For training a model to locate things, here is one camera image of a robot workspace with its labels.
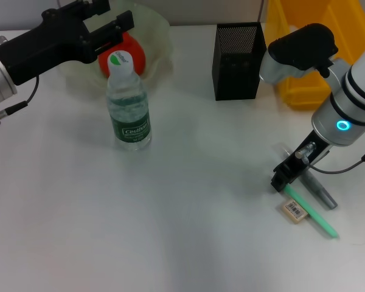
yellow plastic bin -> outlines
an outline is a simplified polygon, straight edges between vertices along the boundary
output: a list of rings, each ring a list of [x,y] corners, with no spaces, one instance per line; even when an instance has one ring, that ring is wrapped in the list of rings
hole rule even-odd
[[[354,64],[365,51],[365,13],[358,0],[269,0],[265,42],[310,23],[327,26],[335,36],[337,57]],[[290,77],[277,85],[283,101],[295,110],[316,109],[330,94],[318,72],[303,78]]]

blue indicator light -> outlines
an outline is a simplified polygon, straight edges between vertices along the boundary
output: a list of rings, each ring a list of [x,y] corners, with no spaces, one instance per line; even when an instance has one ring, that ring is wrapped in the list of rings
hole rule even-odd
[[[336,127],[340,131],[347,131],[348,129],[350,129],[350,123],[346,120],[339,120],[336,123]]]

barcode label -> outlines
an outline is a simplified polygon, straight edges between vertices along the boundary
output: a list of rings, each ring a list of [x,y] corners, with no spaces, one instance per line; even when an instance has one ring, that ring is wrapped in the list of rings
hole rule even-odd
[[[299,208],[295,201],[290,202],[285,207],[295,216],[296,219],[304,215],[304,211]]]

bottle cap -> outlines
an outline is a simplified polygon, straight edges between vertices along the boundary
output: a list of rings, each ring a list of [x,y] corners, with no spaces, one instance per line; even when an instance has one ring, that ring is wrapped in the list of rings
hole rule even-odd
[[[133,57],[125,50],[117,50],[108,57],[108,69],[113,77],[128,77],[134,72]]]

black mesh pen holder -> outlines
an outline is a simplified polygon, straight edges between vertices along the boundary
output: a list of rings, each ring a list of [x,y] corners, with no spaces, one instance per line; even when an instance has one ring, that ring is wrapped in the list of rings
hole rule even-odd
[[[265,51],[260,23],[218,24],[212,63],[215,99],[254,99]]]

